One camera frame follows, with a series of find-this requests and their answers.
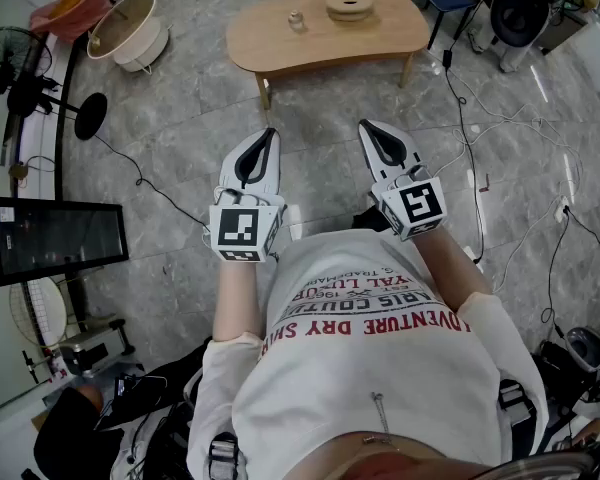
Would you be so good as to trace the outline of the black standing fan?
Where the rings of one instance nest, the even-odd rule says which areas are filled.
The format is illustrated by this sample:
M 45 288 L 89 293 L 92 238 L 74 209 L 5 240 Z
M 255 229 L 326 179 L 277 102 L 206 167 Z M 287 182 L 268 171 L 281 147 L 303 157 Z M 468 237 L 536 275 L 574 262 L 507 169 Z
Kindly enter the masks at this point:
M 7 96 L 10 112 L 28 117 L 36 111 L 46 115 L 56 108 L 73 114 L 74 133 L 80 140 L 93 138 L 108 110 L 102 93 L 89 95 L 81 106 L 62 102 L 53 94 L 60 83 L 46 75 L 52 54 L 45 40 L 19 27 L 0 27 L 0 96 Z

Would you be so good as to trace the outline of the grey round appliance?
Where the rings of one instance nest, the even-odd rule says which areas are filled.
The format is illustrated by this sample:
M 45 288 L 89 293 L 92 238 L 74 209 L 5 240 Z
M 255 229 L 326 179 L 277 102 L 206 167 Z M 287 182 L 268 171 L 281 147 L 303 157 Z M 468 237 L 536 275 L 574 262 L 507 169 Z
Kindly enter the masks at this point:
M 565 334 L 566 348 L 585 372 L 600 371 L 600 335 L 587 327 L 574 327 Z

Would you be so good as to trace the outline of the black bag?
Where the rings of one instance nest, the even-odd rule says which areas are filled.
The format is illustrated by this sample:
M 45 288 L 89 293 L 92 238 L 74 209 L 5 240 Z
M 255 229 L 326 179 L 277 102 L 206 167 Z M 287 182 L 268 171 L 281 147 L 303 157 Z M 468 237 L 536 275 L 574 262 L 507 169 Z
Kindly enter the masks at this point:
M 203 344 L 146 375 L 123 375 L 110 404 L 84 384 L 65 389 L 33 454 L 48 480 L 193 480 L 186 448 Z

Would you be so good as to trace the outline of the person's right forearm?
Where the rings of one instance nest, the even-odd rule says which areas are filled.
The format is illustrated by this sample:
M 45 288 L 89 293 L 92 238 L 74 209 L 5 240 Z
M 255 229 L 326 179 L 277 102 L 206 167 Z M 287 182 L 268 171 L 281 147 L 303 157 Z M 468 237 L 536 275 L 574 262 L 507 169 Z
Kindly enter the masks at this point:
M 475 293 L 492 294 L 484 275 L 443 226 L 416 235 L 412 242 L 444 303 L 454 312 Z

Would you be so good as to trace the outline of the person's left forearm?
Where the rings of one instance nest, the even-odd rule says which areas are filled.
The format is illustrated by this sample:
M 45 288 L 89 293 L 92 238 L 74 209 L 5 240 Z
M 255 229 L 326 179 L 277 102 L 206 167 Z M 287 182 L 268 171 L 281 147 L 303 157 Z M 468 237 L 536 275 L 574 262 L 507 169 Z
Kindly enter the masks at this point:
M 213 340 L 231 341 L 245 333 L 262 337 L 263 329 L 256 266 L 253 263 L 222 262 L 218 274 Z

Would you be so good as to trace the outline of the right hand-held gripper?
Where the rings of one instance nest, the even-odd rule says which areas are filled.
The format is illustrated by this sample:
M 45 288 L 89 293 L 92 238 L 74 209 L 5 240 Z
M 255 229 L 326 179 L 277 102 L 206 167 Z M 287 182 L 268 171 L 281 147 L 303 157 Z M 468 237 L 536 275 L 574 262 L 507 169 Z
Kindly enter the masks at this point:
M 438 227 L 447 216 L 441 182 L 419 164 L 422 158 L 413 138 L 393 125 L 370 119 L 359 122 L 359 136 L 367 166 L 378 181 L 371 194 L 393 232 L 406 241 Z M 382 180 L 388 168 L 412 165 L 393 180 Z

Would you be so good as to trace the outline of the cardboard box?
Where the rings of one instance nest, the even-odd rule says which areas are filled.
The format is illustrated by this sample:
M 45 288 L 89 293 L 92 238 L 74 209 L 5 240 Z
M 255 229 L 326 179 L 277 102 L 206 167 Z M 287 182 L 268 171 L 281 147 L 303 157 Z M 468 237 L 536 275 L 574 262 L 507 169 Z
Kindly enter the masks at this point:
M 536 40 L 537 47 L 546 55 L 588 24 L 586 13 L 580 11 L 555 14 Z

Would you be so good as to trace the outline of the wooden coffee table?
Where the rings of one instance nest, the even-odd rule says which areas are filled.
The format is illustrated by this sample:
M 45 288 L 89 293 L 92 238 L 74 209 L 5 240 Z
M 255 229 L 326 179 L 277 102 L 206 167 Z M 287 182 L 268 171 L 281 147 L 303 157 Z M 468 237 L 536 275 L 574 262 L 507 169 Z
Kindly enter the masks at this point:
M 399 59 L 399 85 L 408 78 L 413 56 L 428 45 L 429 26 L 411 0 L 373 0 L 367 18 L 334 21 L 325 0 L 263 0 L 232 18 L 226 34 L 228 54 L 256 78 L 261 103 L 270 108 L 266 83 L 275 77 L 349 63 Z M 305 30 L 293 31 L 292 10 L 303 13 Z

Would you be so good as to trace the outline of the white round side table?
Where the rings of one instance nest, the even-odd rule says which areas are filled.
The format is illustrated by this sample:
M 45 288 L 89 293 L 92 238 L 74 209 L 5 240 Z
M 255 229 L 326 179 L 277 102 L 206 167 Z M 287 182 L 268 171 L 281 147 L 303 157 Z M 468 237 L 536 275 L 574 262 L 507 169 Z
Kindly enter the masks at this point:
M 120 50 L 152 16 L 156 0 L 120 0 L 97 23 L 89 36 L 87 54 L 104 59 Z

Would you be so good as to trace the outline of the person's white printed shirt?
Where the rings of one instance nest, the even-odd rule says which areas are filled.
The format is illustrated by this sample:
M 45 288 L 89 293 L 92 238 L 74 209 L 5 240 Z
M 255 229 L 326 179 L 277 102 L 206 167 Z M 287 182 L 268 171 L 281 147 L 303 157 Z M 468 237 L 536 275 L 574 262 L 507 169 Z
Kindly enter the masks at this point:
M 213 438 L 238 440 L 238 480 L 471 480 L 535 453 L 549 414 L 539 371 L 493 293 L 451 310 L 412 241 L 352 229 L 282 253 L 263 336 L 211 338 L 188 442 L 209 480 Z M 511 426 L 500 382 L 534 421 Z

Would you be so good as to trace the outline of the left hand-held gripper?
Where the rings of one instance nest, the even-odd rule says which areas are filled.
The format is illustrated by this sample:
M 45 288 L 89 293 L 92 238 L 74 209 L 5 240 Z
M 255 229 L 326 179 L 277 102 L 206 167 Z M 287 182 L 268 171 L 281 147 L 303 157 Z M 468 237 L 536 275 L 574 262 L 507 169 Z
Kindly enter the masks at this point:
M 241 141 L 224 158 L 214 204 L 209 207 L 209 248 L 224 262 L 262 263 L 282 226 L 285 200 L 280 183 L 280 135 L 267 127 Z

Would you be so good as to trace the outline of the black monitor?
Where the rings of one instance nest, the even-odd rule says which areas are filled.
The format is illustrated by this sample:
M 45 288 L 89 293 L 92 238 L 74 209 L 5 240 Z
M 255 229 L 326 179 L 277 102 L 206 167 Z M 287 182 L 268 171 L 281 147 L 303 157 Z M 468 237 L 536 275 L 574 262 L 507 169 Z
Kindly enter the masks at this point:
M 0 197 L 0 287 L 128 259 L 119 204 Z

